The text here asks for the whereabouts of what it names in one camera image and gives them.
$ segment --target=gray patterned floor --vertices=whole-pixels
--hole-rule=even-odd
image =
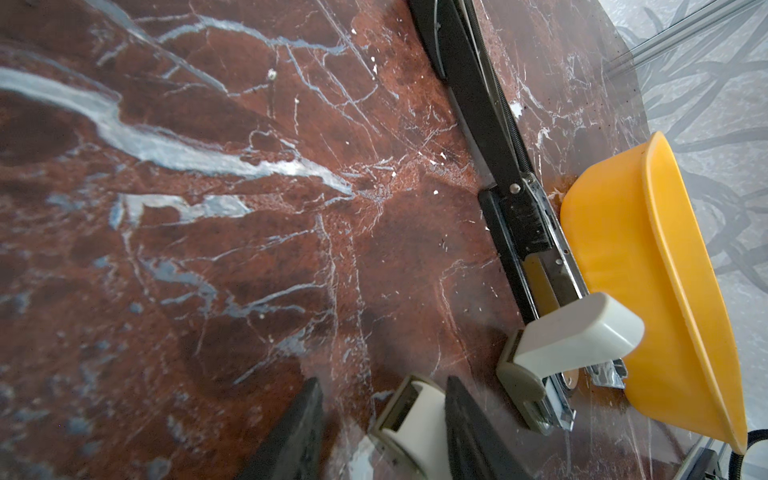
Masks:
[[[603,0],[632,47],[708,0]],[[651,131],[672,145],[739,348],[747,421],[768,426],[768,2],[638,69]]]

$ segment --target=black cable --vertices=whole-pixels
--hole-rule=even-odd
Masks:
[[[768,429],[753,430],[746,436],[746,449],[763,440],[768,440]],[[730,454],[728,462],[728,480],[741,480],[741,464],[744,462],[744,455],[736,452]]]

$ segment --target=orange plastic bowl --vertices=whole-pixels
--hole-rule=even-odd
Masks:
[[[585,171],[563,200],[561,224],[589,290],[645,322],[642,342],[624,358],[632,406],[743,454],[736,342],[662,133]]]

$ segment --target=white marble vein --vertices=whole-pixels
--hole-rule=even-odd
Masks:
[[[345,194],[351,185],[331,170],[305,157],[291,161],[250,164],[239,156],[184,143],[144,125],[126,125],[120,120],[118,102],[93,91],[84,91],[35,74],[0,68],[0,89],[15,91],[37,101],[57,105],[88,117],[99,136],[112,147],[171,170],[195,170],[207,175],[237,175],[248,178],[273,174],[291,177],[319,177],[323,183]]]
[[[127,211],[127,221],[132,227],[141,223],[144,208],[171,207],[179,212],[179,223],[192,223],[199,218],[229,217],[240,218],[253,212],[237,195],[207,195],[199,204],[189,205],[187,201],[177,195],[123,194],[118,199],[119,206],[113,211],[114,221],[110,221],[112,228],[120,226],[123,214],[117,212]]]
[[[147,32],[145,32],[141,27],[136,25],[136,23],[131,19],[128,13],[126,13],[122,8],[120,8],[113,2],[110,2],[109,0],[85,0],[85,2],[88,3],[92,8],[95,8],[98,11],[104,13],[113,22],[125,28],[125,30],[128,33],[138,38],[139,40],[145,43],[148,43],[150,45],[157,45],[155,40],[150,35],[148,35]],[[211,77],[209,74],[205,73],[199,68],[193,67],[186,60],[179,57],[178,55],[162,49],[161,49],[161,53],[163,56],[171,60],[177,66],[183,68],[186,71],[189,71],[191,74],[195,75],[196,77],[198,77],[200,80],[204,81],[206,84],[210,85],[211,87],[216,88],[217,90],[223,91],[224,93],[228,93],[227,87],[225,87],[223,83],[218,81],[216,78]]]
[[[255,28],[250,28],[243,25],[240,22],[233,22],[231,20],[220,20],[218,18],[211,18],[204,15],[197,15],[196,18],[197,18],[197,23],[182,25],[180,27],[174,28],[173,30],[167,31],[166,33],[157,37],[157,41],[160,43],[165,43],[166,41],[173,40],[174,38],[178,38],[181,35],[197,33],[207,28],[216,28],[218,30],[234,31],[236,33],[243,33],[245,35],[249,35],[250,37],[254,37],[258,40],[261,40],[268,47],[276,47],[278,45],[282,45],[285,47],[293,47],[293,48],[311,48],[316,50],[327,51],[334,55],[341,54],[346,50],[345,45],[335,45],[332,47],[328,47],[326,45],[321,45],[317,43],[309,43],[307,41],[302,40],[301,38],[297,40],[290,40],[283,36],[280,36],[277,38],[269,38],[264,34],[262,34],[260,31],[256,30]]]

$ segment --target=red marble surface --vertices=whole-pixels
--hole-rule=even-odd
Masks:
[[[477,3],[557,204],[647,138],[597,2]],[[400,0],[0,4],[0,477],[231,478],[309,376],[325,478],[408,372],[460,376],[539,478],[671,478],[691,435],[582,379],[573,432],[494,377],[522,325]]]

